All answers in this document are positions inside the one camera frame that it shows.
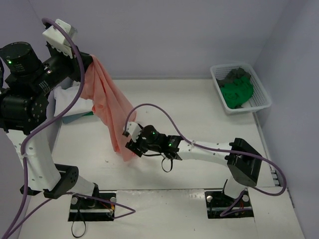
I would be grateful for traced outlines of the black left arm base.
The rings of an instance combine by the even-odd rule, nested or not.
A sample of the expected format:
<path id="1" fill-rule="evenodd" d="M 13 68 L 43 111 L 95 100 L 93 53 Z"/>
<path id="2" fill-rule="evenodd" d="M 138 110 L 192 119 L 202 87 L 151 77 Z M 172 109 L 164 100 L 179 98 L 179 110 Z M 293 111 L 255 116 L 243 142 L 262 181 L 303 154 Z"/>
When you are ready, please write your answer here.
<path id="1" fill-rule="evenodd" d="M 116 201 L 116 193 L 100 192 L 99 197 L 108 202 L 73 195 L 70 201 L 68 221 L 112 222 L 115 216 L 115 205 L 109 201 Z"/>

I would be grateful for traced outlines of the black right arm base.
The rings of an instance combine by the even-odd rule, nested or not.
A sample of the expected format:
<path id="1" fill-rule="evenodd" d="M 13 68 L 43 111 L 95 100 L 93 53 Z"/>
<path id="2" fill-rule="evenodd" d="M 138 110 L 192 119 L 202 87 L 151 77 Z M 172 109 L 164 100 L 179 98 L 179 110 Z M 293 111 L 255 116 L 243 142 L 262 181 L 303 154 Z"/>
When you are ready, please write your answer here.
<path id="1" fill-rule="evenodd" d="M 208 219 L 253 218 L 254 212 L 248 190 L 237 200 L 226 196 L 222 190 L 205 191 Z"/>

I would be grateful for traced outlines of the pink t shirt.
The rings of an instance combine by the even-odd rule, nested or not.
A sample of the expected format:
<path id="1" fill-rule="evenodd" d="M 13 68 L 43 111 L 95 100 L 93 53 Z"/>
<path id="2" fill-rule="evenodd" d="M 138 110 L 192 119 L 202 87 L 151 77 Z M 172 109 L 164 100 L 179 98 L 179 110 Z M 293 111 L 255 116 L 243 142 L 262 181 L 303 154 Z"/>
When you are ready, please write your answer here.
<path id="1" fill-rule="evenodd" d="M 134 157 L 125 145 L 128 138 L 123 136 L 125 121 L 133 109 L 130 101 L 116 86 L 99 59 L 91 55 L 93 62 L 85 72 L 81 98 L 93 102 L 92 112 L 108 127 L 113 150 L 124 161 Z"/>

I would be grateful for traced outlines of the white laundry basket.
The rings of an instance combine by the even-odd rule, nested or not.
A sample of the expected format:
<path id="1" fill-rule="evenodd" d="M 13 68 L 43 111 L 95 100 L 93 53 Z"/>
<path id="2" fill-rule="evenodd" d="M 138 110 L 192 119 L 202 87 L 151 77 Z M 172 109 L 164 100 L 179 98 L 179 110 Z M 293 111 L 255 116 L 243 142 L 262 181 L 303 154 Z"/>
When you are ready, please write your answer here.
<path id="1" fill-rule="evenodd" d="M 218 86 L 217 79 L 218 80 L 224 79 L 231 70 L 238 69 L 240 67 L 243 68 L 249 74 L 251 74 L 250 83 L 253 85 L 254 94 L 247 102 L 242 104 L 240 107 L 237 107 L 235 109 L 230 109 L 228 108 L 224 100 L 224 97 L 220 91 L 221 87 Z M 259 77 L 257 76 L 256 72 L 254 71 L 253 67 L 250 64 L 236 62 L 236 63 L 215 65 L 210 67 L 210 73 L 212 75 L 213 83 L 219 95 L 220 101 L 223 105 L 224 111 L 228 115 L 254 113 L 271 106 L 270 97 L 268 96 Z"/>

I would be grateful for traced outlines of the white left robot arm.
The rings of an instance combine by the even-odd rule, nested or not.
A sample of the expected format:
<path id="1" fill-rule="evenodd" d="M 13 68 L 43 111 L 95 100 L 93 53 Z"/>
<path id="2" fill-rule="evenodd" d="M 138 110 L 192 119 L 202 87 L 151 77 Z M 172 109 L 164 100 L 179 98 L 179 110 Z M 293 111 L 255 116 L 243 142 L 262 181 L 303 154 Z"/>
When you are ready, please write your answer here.
<path id="1" fill-rule="evenodd" d="M 80 81 L 84 63 L 91 57 L 72 50 L 67 56 L 49 47 L 50 57 L 41 61 L 27 42 L 14 42 L 0 50 L 0 63 L 10 71 L 7 88 L 0 91 L 0 126 L 16 148 L 25 183 L 21 193 L 58 199 L 64 194 L 82 195 L 88 209 L 99 205 L 98 185 L 80 176 L 76 166 L 56 164 L 44 129 L 50 92 L 66 78 Z"/>

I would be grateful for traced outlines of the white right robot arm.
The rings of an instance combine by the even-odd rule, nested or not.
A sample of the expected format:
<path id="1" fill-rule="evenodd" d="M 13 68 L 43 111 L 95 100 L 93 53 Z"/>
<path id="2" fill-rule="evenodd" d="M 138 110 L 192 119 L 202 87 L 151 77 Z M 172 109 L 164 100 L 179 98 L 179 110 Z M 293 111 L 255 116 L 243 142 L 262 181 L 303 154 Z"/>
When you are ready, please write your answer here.
<path id="1" fill-rule="evenodd" d="M 262 163 L 260 154 L 241 138 L 231 143 L 188 142 L 180 135 L 166 135 L 152 125 L 143 127 L 134 122 L 124 128 L 123 136 L 130 138 L 126 148 L 138 157 L 153 151 L 170 161 L 201 160 L 228 168 L 231 176 L 220 193 L 226 205 L 234 204 L 244 189 L 257 185 Z"/>

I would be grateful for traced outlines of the grey-blue t shirt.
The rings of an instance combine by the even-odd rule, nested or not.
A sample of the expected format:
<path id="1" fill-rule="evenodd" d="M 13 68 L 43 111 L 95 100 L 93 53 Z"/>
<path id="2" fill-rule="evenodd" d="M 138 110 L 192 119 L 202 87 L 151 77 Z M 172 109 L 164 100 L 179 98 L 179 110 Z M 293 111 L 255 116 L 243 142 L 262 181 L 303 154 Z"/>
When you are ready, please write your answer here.
<path id="1" fill-rule="evenodd" d="M 75 120 L 78 120 L 78 119 L 82 118 L 82 117 L 83 117 L 83 116 L 82 116 L 83 114 L 85 114 L 85 113 L 63 117 L 63 118 L 62 118 L 62 122 L 63 122 L 64 124 L 69 124 L 69 123 L 71 123 L 71 122 L 73 122 L 73 121 L 75 121 Z"/>

